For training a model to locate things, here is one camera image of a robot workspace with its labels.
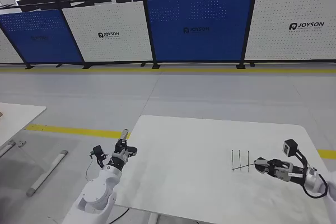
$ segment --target white table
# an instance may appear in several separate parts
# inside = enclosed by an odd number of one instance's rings
[[[302,166],[282,152],[294,139],[311,166],[327,169],[299,125],[142,116],[128,144],[138,148],[123,168],[116,204],[152,213],[227,224],[330,223],[324,202],[294,183],[234,166],[258,157]]]
[[[67,154],[67,151],[62,151],[59,156],[54,160],[51,165],[47,165],[40,158],[35,158],[29,153],[22,150],[24,141],[16,144],[12,138],[22,129],[24,129],[31,121],[37,118],[46,110],[44,106],[31,106],[31,105],[19,105],[19,104],[5,104],[0,102],[0,111],[3,115],[0,117],[0,157],[7,152],[13,146],[18,146],[26,156],[35,161],[45,173],[43,173],[39,179],[33,184],[33,186],[27,191],[27,196],[32,196],[37,188],[44,182],[53,169],[59,164],[62,158]]]

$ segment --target blue partition panel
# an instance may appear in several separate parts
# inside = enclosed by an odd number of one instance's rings
[[[157,60],[240,60],[250,0],[149,0]]]
[[[0,22],[29,63],[81,61],[58,10],[0,15]]]

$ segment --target black stick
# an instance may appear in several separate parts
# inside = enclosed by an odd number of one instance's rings
[[[244,60],[245,60],[246,47],[248,46],[248,38],[249,38],[251,21],[253,19],[254,5],[255,5],[255,0],[251,0],[249,12],[248,12],[248,20],[246,21],[246,28],[245,28],[245,34],[244,34],[244,42],[242,44],[240,63],[239,65],[236,66],[236,68],[238,69],[245,68]]]
[[[240,172],[241,172],[240,150],[239,150],[239,166],[240,166]]]
[[[61,14],[61,16],[62,16],[63,22],[65,23],[65,25],[66,25],[66,27],[67,27],[67,30],[68,30],[68,32],[69,32],[69,34],[70,34],[70,37],[71,37],[71,39],[72,39],[72,41],[73,41],[73,44],[74,44],[74,46],[76,47],[77,52],[78,52],[79,55],[80,55],[81,62],[82,62],[82,64],[83,64],[83,66],[85,67],[85,66],[86,66],[85,60],[84,60],[84,58],[83,58],[83,56],[82,56],[82,53],[81,53],[81,51],[80,51],[80,48],[79,48],[78,45],[77,45],[76,40],[74,39],[72,30],[71,30],[71,28],[69,27],[69,24],[68,24],[68,22],[67,22],[67,20],[66,20],[65,14],[64,14],[63,11],[62,11],[61,2],[60,2],[60,0],[55,0],[55,2],[56,2],[56,5],[57,5],[57,9],[60,11],[60,14]]]
[[[255,164],[249,164],[249,165],[245,165],[245,166],[240,166],[240,167],[238,167],[238,168],[234,168],[233,170],[236,170],[236,169],[241,169],[241,168],[243,168],[243,167],[249,167],[249,166],[253,166],[253,165],[255,165]]]
[[[157,63],[155,45],[153,43],[153,36],[152,36],[152,27],[151,27],[150,15],[148,13],[147,0],[143,0],[143,7],[144,7],[144,14],[146,15],[148,36],[150,37],[151,52],[152,52],[152,59],[153,59],[153,67],[152,67],[152,69],[159,69],[160,65]]]

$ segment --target black metal frame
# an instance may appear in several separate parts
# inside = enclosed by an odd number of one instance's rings
[[[140,63],[141,67],[144,67],[146,63],[153,63],[152,69],[158,69],[160,67],[159,63],[239,63],[236,65],[237,69],[244,69],[245,65],[244,63],[250,63],[251,67],[255,67],[255,63],[267,63],[267,62],[275,62],[275,63],[299,63],[299,62],[332,62],[336,63],[336,59],[316,59],[316,60],[245,60],[245,54],[246,54],[246,48],[248,45],[248,39],[249,39],[249,34],[250,34],[250,26],[251,26],[251,21],[253,19],[253,13],[254,13],[254,6],[255,6],[255,0],[251,0],[250,6],[249,6],[249,12],[248,12],[248,19],[246,22],[246,28],[245,28],[245,33],[244,33],[244,42],[242,46],[242,52],[241,52],[241,58],[240,60],[171,60],[171,61],[165,61],[165,60],[157,60],[156,59],[156,52],[155,52],[155,47],[154,47],[154,42],[153,42],[153,35],[152,35],[152,28],[151,28],[151,22],[150,22],[150,17],[149,17],[149,12],[148,12],[148,4],[147,0],[142,0],[143,1],[143,7],[144,7],[144,14],[146,17],[146,23],[147,23],[147,30],[148,30],[148,36],[150,39],[150,46],[151,46],[151,52],[152,52],[152,59],[149,61],[114,61],[114,62],[85,62],[83,55],[80,51],[80,48],[77,45],[77,42],[73,36],[73,33],[69,27],[69,24],[66,20],[66,17],[64,16],[64,13],[62,11],[62,6],[61,4],[64,2],[82,2],[82,0],[68,0],[68,1],[60,1],[60,0],[52,0],[52,2],[47,2],[47,3],[37,3],[37,4],[27,4],[27,5],[21,5],[21,6],[9,6],[9,7],[3,7],[0,8],[2,9],[10,9],[10,8],[21,8],[21,7],[32,7],[32,6],[40,6],[40,5],[45,5],[45,4],[56,4],[57,9],[60,11],[60,14],[62,15],[64,22],[67,26],[67,29],[69,30],[69,33],[71,35],[71,38],[75,44],[75,47],[77,48],[77,51],[80,54],[81,57],[81,62],[42,62],[42,63],[29,63],[25,61],[25,58],[23,55],[20,53],[19,49],[17,46],[13,43],[11,38],[8,36],[7,32],[3,28],[1,22],[0,22],[0,29],[3,31],[5,34],[6,38],[9,40],[10,44],[14,47],[15,51],[17,54],[20,56],[22,59],[23,63],[0,63],[0,64],[24,64],[26,66],[26,69],[32,68],[33,64],[57,64],[56,67],[60,67],[63,64],[74,64],[74,65],[83,65],[83,69],[88,69],[91,66],[94,65],[110,65],[110,64],[133,64],[133,63]]]
[[[82,53],[81,53],[81,51],[80,51],[80,48],[78,47],[77,42],[76,42],[76,40],[74,39],[73,33],[72,33],[72,31],[71,31],[71,29],[70,29],[70,27],[69,27],[69,25],[68,25],[68,22],[67,22],[67,20],[66,20],[66,17],[65,17],[65,15],[63,14],[60,0],[55,0],[55,3],[56,3],[56,5],[57,5],[57,9],[58,9],[58,11],[59,11],[60,14],[61,14],[61,17],[63,18],[64,23],[66,24],[67,30],[68,30],[68,32],[69,32],[69,34],[70,34],[70,36],[71,36],[71,39],[72,39],[72,41],[73,41],[73,44],[74,44],[74,46],[76,47],[78,54],[80,55],[81,62],[82,62],[82,64],[83,64],[83,68],[85,69],[87,65],[86,65],[85,60],[84,60],[84,58],[83,58],[83,56],[82,56]],[[60,67],[60,66],[61,66],[60,64],[62,65],[62,64],[66,64],[66,63],[65,63],[65,62],[61,62],[61,63],[59,63],[59,64],[57,65],[57,67]]]
[[[25,61],[24,57],[22,56],[22,54],[20,53],[20,51],[18,50],[18,48],[16,47],[16,45],[13,43],[13,41],[11,40],[10,36],[8,35],[8,33],[6,32],[6,30],[4,29],[3,25],[0,22],[0,29],[1,31],[4,33],[4,35],[6,36],[6,38],[8,39],[8,41],[10,42],[10,44],[13,46],[13,48],[15,49],[15,51],[17,52],[18,56],[21,58],[21,60],[23,61],[24,65],[26,66],[26,69],[32,69],[34,66],[30,65],[27,61]]]
[[[150,14],[148,13],[147,0],[143,0],[143,8],[144,8],[144,14],[146,16],[148,36],[150,37],[150,45],[151,45],[151,52],[152,52],[152,58],[153,58],[152,69],[159,69],[161,66],[157,63],[155,45],[154,45],[154,42],[153,42],[153,35],[152,35],[152,27],[151,27]]]
[[[77,42],[72,34],[72,30],[69,27],[69,24],[66,20],[66,17],[64,16],[64,13],[62,11],[62,6],[61,3],[63,2],[70,2],[70,3],[74,3],[74,2],[82,2],[82,0],[71,0],[71,1],[60,1],[60,0],[53,0],[52,2],[45,2],[45,3],[37,3],[37,4],[27,4],[27,5],[20,5],[20,6],[8,6],[8,7],[2,7],[0,8],[0,10],[3,9],[12,9],[12,8],[21,8],[21,7],[32,7],[32,6],[42,6],[42,5],[46,5],[46,4],[56,4],[57,9],[60,11],[61,16],[63,17],[64,23],[67,26],[67,29],[70,33],[70,36],[74,42],[74,45],[77,49],[77,51],[79,52],[80,58],[81,58],[81,62],[33,62],[33,63],[29,63],[27,61],[25,61],[25,58],[22,56],[22,54],[20,53],[19,49],[17,48],[17,46],[14,44],[14,42],[11,40],[11,38],[8,36],[8,34],[6,33],[5,29],[3,28],[2,24],[0,23],[0,29],[3,31],[3,33],[5,34],[6,38],[9,40],[10,44],[14,47],[15,51],[17,52],[17,54],[20,56],[20,58],[22,59],[23,63],[0,63],[0,64],[25,64],[26,65],[26,69],[30,69],[34,66],[32,66],[32,64],[56,64],[57,68],[62,66],[63,64],[73,64],[73,65],[83,65],[83,69],[89,69],[91,66],[95,66],[95,65],[110,65],[110,64],[141,64],[141,67],[143,67],[146,63],[153,63],[153,69],[158,69],[160,67],[160,65],[157,64],[157,60],[156,60],[156,54],[155,54],[155,50],[154,50],[154,45],[153,45],[153,38],[152,38],[152,32],[151,32],[151,27],[150,27],[150,23],[149,23],[149,17],[148,17],[148,8],[147,8],[147,0],[143,0],[143,5],[144,5],[144,14],[146,16],[146,21],[147,21],[147,28],[148,28],[148,35],[150,37],[150,46],[151,46],[151,51],[152,51],[152,58],[153,60],[147,60],[147,61],[113,61],[113,62],[86,62],[82,56],[82,53],[80,51],[80,48],[77,45]]]
[[[248,46],[251,21],[253,20],[254,6],[255,6],[255,0],[251,0],[248,12],[248,20],[246,21],[244,42],[242,44],[240,63],[236,66],[237,69],[245,69],[244,60],[245,60],[246,47]]]

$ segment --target joyson logo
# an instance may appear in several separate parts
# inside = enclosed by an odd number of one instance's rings
[[[117,38],[119,38],[119,32],[99,32],[98,35],[101,39],[104,39],[104,38],[117,39]]]
[[[324,25],[325,22],[302,22],[299,25],[293,22],[292,24],[290,24],[289,30],[303,30],[303,31],[318,30]]]
[[[189,34],[189,33],[198,33],[198,32],[209,32],[210,27],[185,27],[183,28],[183,34]]]

